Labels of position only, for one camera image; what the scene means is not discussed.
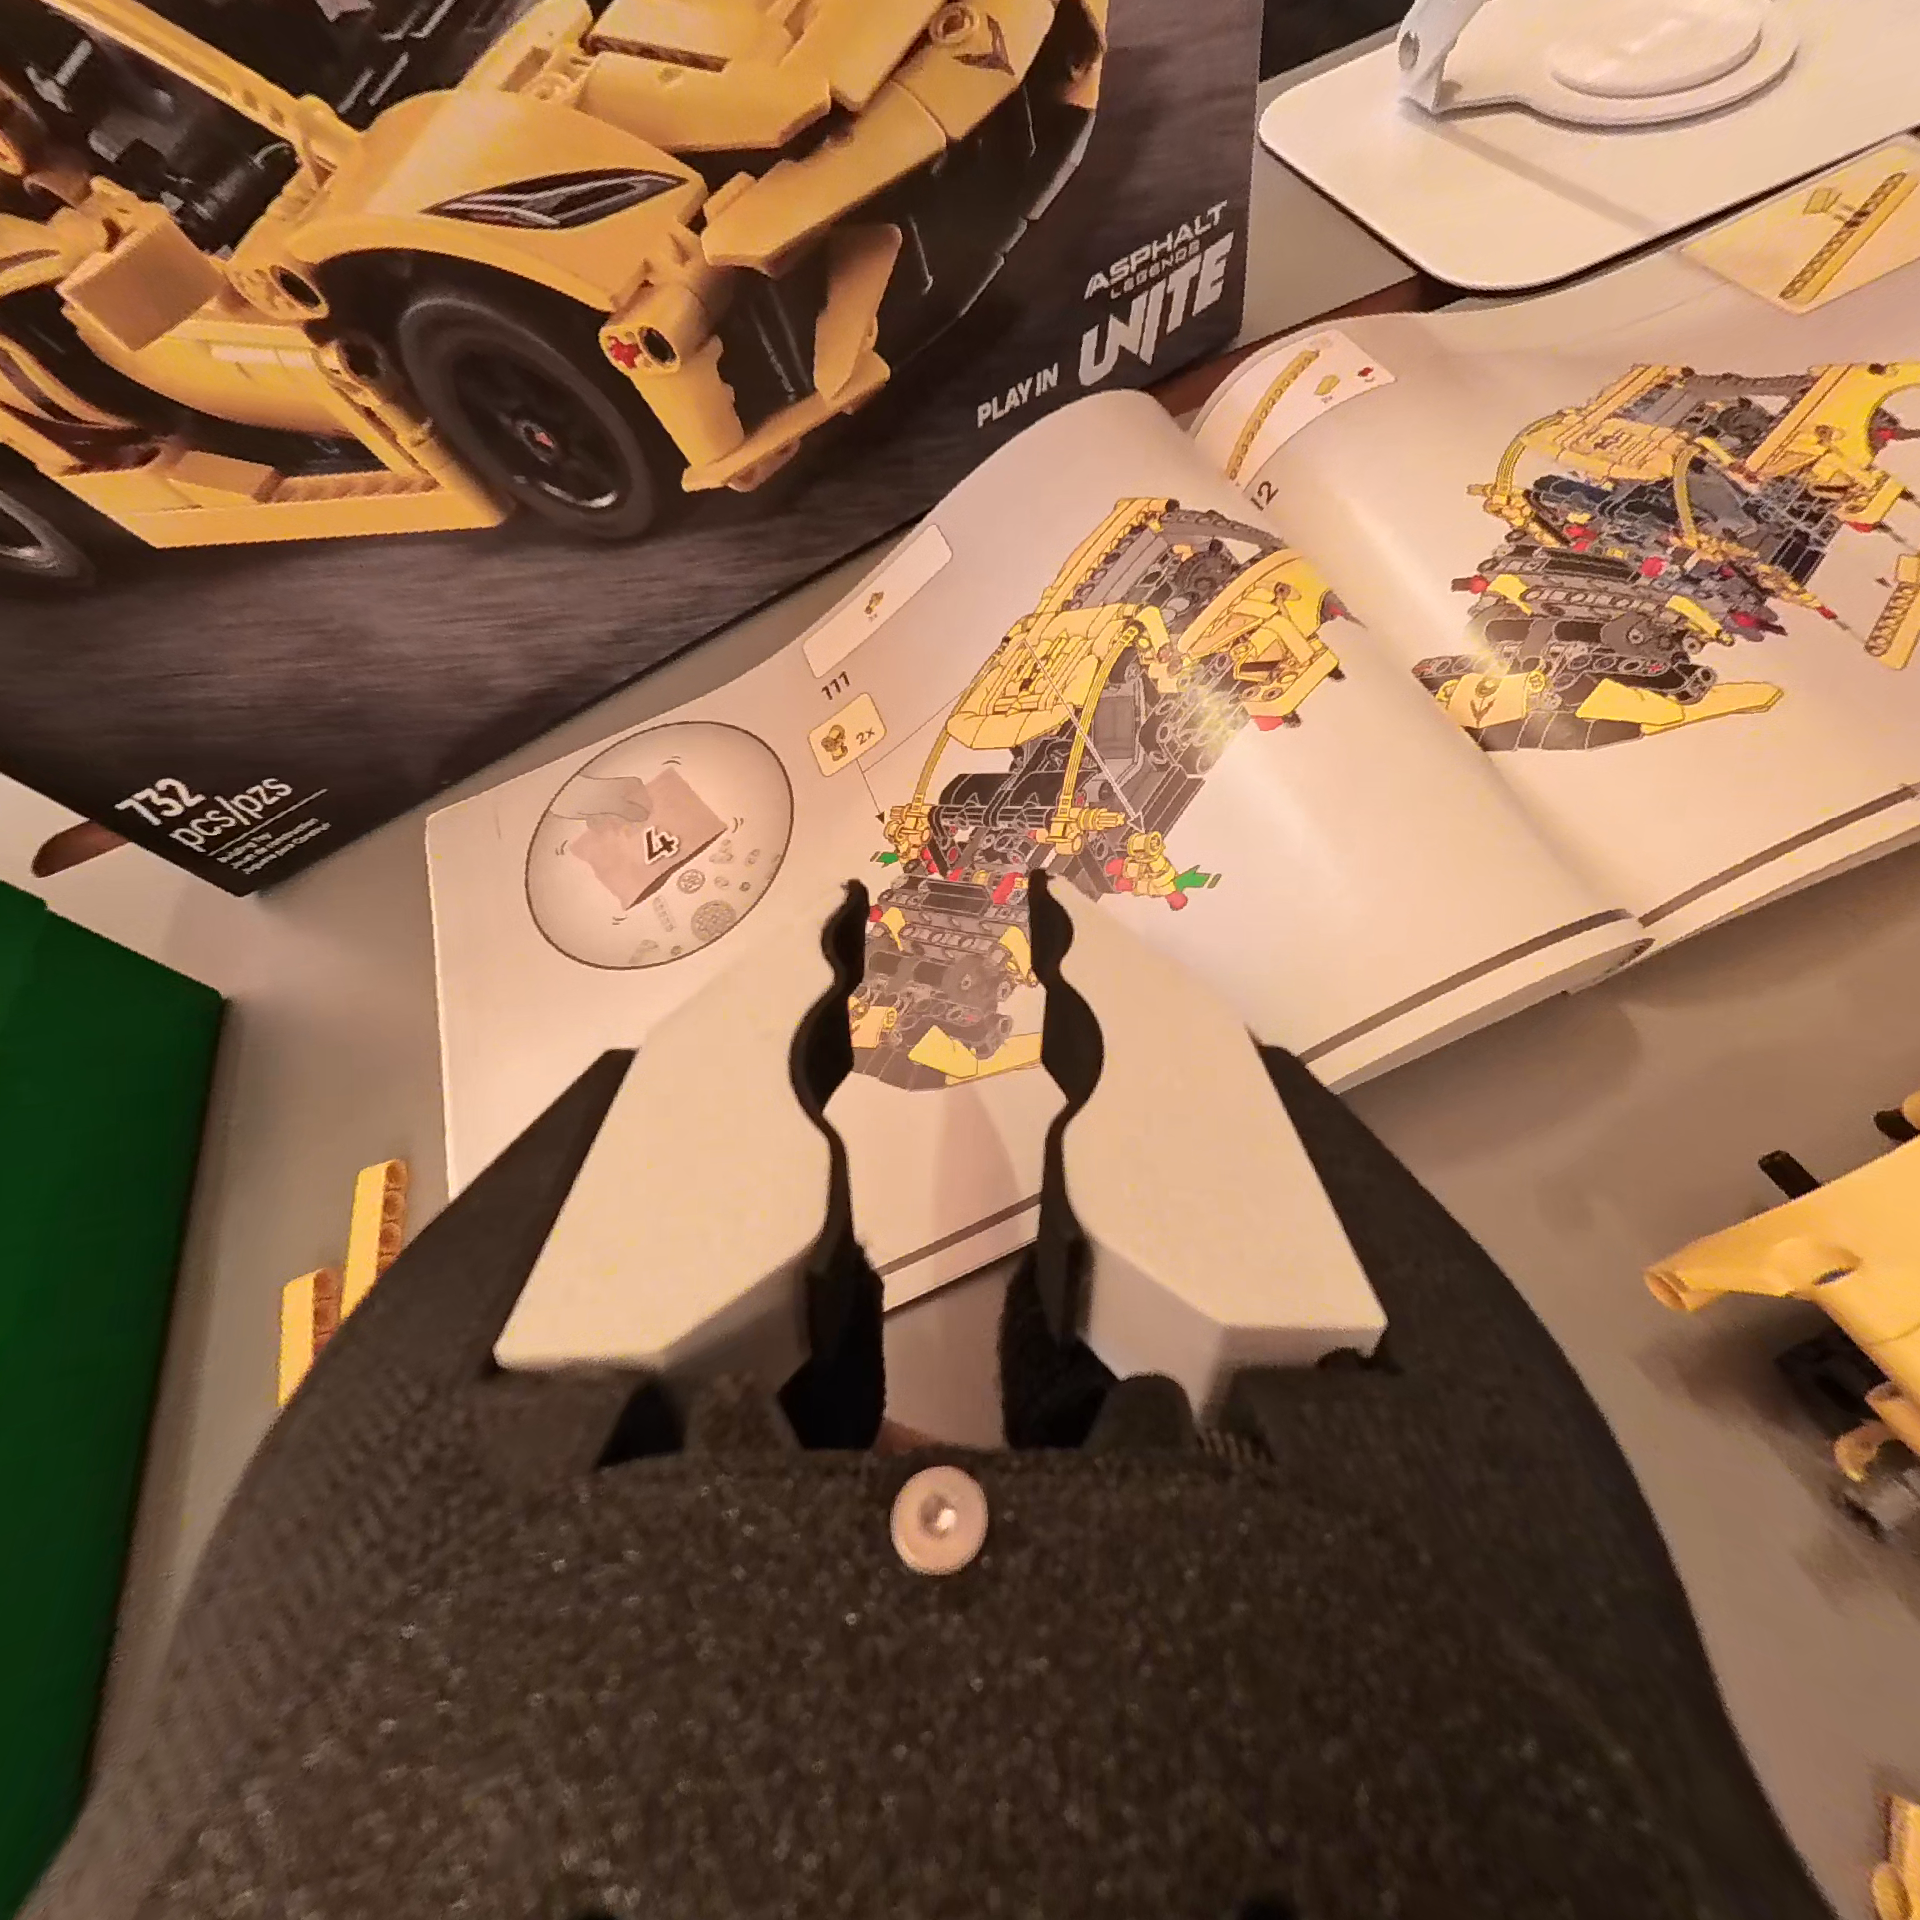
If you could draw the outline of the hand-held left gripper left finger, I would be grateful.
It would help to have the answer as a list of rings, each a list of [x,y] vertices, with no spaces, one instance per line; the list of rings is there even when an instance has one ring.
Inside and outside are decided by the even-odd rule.
[[[791,1378],[868,1287],[824,1105],[871,896],[815,880],[637,1045],[493,1345],[511,1373]]]

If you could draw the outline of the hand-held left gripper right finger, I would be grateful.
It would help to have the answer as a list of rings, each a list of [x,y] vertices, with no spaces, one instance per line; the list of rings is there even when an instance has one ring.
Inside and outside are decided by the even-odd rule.
[[[1062,880],[1028,885],[1047,1124],[1002,1306],[1005,1397],[1366,1363],[1386,1309],[1245,1025]]]

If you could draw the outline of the instruction booklet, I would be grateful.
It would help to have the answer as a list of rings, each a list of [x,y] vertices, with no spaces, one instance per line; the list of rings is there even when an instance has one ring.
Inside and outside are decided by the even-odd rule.
[[[1333,1088],[1916,839],[1916,135],[1560,293],[1028,425],[802,635],[424,826],[448,1193],[815,885],[888,1304],[1008,1252],[1034,874]]]

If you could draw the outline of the green plastic bin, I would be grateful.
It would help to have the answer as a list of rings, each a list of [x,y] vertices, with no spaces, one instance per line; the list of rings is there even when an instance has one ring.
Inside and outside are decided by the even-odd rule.
[[[90,1777],[223,1000],[3,890],[3,1914]]]

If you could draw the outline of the yellow black brick car model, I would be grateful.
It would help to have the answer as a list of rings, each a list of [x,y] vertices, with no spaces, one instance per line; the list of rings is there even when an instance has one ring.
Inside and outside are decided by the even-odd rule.
[[[1784,1152],[1760,1170],[1779,1207],[1694,1240],[1644,1273],[1670,1313],[1727,1299],[1798,1304],[1824,1330],[1779,1361],[1821,1429],[1840,1508],[1874,1541],[1918,1541],[1918,1095],[1879,1111],[1886,1151],[1820,1183]]]

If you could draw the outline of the grey desk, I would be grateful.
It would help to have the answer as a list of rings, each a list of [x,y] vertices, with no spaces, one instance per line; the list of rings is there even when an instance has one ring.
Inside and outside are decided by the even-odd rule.
[[[320,1152],[360,1137],[399,1140],[424,1128],[427,880],[415,808],[277,895],[220,907],[184,896],[175,941],[190,975],[218,977],[240,1007],[218,1069],[211,1133],[190,1213],[182,1279],[160,1377],[150,1476],[95,1780],[70,1852],[34,1916],[130,1916],[146,1900],[118,1882],[150,1868],[118,1786],[154,1786],[160,1810],[211,1788],[237,1808],[237,1759],[173,1730],[175,1673],[203,1651],[202,1618],[226,1602],[231,1497],[253,1466],[272,1496],[299,1497],[332,1468],[325,1450],[291,1452],[272,1421],[270,1364],[243,1357],[234,1381],[220,1346],[247,1324],[268,1339],[277,1282],[250,1257],[291,1257],[318,1233]],[[1861,1794],[1916,1786],[1916,1561],[1850,1538],[1815,1491],[1805,1442],[1773,1421],[1784,1391],[1766,1325],[1808,1314],[1747,1306],[1719,1329],[1685,1330],[1655,1307],[1645,1259],[1752,1203],[1760,1176],[1736,1172],[1760,1145],[1851,1159],[1866,1124],[1846,1114],[1916,1084],[1916,853],[1832,880],[1812,899],[1715,932],[1613,986],[1518,1015],[1491,1035],[1388,1075],[1350,1114],[1315,1111],[1333,1172],[1376,1138],[1450,1212],[1445,1252],[1475,1236],[1567,1354],[1584,1393],[1613,1424],[1701,1615],[1725,1709],[1797,1849],[1766,1858],[1752,1903],[1711,1916],[1861,1916],[1844,1891],[1874,1849]],[[939,1581],[855,1561],[846,1527],[799,1535],[782,1521],[772,1548],[715,1559],[740,1579],[700,1589],[680,1617],[688,1652],[732,1652],[733,1626],[766,1626],[743,1682],[720,1671],[720,1733],[706,1760],[746,1760],[750,1737],[799,1687],[850,1664],[858,1687],[802,1728],[810,1749],[782,1777],[756,1769],[662,1888],[616,1880],[584,1856],[559,1858],[552,1825],[531,1827],[534,1773],[496,1747],[508,1801],[491,1813],[487,1866],[518,1895],[516,1916],[718,1916],[735,1895],[700,1866],[767,1875],[747,1903],[767,1916],[1548,1916],[1543,1880],[1519,1883],[1496,1856],[1491,1816],[1459,1827],[1421,1866],[1459,1868],[1475,1891],[1413,1880],[1408,1842],[1386,1834],[1357,1788],[1430,1786],[1442,1813],[1466,1813],[1482,1786],[1475,1720],[1415,1736],[1374,1713],[1355,1661],[1254,1687],[1189,1649],[1186,1627],[1231,1631],[1236,1644],[1292,1627],[1327,1634],[1336,1655],[1406,1652],[1450,1708],[1482,1700],[1478,1673],[1442,1637],[1434,1589],[1415,1589],[1413,1546],[1466,1546],[1499,1497],[1496,1568],[1486,1593],[1499,1627],[1546,1599],[1539,1572],[1624,1572],[1580,1529],[1587,1480],[1550,1450],[1543,1468],[1467,1481],[1469,1508],[1416,1506],[1370,1442],[1370,1473],[1336,1506],[1333,1568],[1288,1529],[1271,1529],[1251,1496],[1285,1492],[1306,1511],[1292,1468],[1240,1473],[1196,1450],[1116,1445],[1042,1453],[1014,1492],[1042,1496],[1039,1531],[988,1551],[1014,1570],[1014,1615],[939,1599]],[[1413,1544],[1394,1531],[1416,1521]]]

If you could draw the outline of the long yellow brick beam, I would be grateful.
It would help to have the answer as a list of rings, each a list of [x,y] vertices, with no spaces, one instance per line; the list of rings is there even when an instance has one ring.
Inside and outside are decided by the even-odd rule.
[[[318,1356],[332,1343],[342,1322],[344,1282],[332,1268],[314,1268],[283,1282],[279,1291],[279,1361],[277,1405],[285,1408]]]
[[[340,1324],[397,1259],[408,1189],[412,1170],[403,1159],[383,1159],[356,1172],[342,1257]]]

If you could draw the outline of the dark toy car set box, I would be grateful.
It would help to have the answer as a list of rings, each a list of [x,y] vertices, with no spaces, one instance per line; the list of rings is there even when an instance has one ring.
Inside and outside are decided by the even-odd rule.
[[[1260,5],[5,5],[5,775],[252,896],[1238,322]]]

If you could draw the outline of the white wooden book stand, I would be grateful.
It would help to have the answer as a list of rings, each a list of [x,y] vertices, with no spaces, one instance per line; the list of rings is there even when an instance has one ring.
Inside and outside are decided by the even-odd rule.
[[[1592,271],[1916,130],[1916,3],[1419,3],[1261,146],[1471,296]]]

